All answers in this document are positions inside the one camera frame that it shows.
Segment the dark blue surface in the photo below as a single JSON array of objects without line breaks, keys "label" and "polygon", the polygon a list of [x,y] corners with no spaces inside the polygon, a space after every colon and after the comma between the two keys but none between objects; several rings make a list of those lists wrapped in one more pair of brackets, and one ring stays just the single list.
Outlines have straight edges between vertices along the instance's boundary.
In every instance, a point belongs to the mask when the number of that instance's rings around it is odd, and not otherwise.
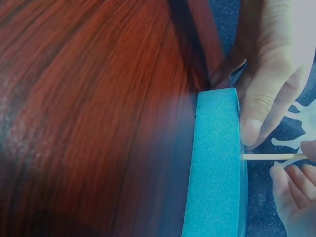
[{"label": "dark blue surface", "polygon": [[[210,0],[224,52],[227,54],[234,43],[239,11],[238,0]],[[304,106],[316,100],[316,63],[314,61],[308,84],[298,102]],[[296,153],[289,147],[274,146],[271,138],[292,140],[304,134],[301,122],[284,118],[279,127],[261,144],[254,153]],[[280,221],[272,196],[272,180],[269,170],[273,161],[248,162],[248,212],[247,237],[285,237],[285,229]]]}]

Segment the fingernail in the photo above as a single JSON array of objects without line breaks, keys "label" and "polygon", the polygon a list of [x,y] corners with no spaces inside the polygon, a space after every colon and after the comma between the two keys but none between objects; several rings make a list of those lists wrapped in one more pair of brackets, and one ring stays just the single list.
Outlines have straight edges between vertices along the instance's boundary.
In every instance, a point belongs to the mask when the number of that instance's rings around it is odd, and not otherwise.
[{"label": "fingernail", "polygon": [[241,141],[245,146],[251,147],[256,143],[261,126],[261,121],[251,118],[240,125]]}]

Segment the hand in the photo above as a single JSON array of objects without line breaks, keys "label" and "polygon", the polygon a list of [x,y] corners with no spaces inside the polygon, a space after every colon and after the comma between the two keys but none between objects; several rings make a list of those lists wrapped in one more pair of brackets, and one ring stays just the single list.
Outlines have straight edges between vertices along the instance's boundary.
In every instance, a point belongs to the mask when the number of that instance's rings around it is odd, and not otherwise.
[{"label": "hand", "polygon": [[[302,143],[302,150],[316,161],[316,140]],[[316,236],[316,167],[305,165],[301,171],[291,165],[270,170],[276,210],[288,237]]]},{"label": "hand", "polygon": [[236,83],[241,139],[254,148],[301,94],[316,46],[315,0],[241,0],[237,36],[212,77],[220,84],[247,60]]}]

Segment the toothpick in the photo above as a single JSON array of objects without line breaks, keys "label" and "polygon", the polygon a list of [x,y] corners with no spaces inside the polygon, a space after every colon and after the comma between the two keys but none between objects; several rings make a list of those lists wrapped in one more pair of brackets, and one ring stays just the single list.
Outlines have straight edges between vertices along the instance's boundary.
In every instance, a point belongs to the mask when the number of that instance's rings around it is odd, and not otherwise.
[{"label": "toothpick", "polygon": [[244,154],[241,156],[245,160],[289,160],[308,159],[303,154]]}]

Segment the foam sponge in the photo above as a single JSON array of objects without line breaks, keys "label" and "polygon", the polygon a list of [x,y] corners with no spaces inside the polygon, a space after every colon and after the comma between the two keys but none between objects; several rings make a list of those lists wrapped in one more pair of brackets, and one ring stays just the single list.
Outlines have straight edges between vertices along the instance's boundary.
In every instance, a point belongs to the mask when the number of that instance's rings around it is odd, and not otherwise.
[{"label": "foam sponge", "polygon": [[198,94],[183,237],[245,235],[247,169],[234,88]]}]

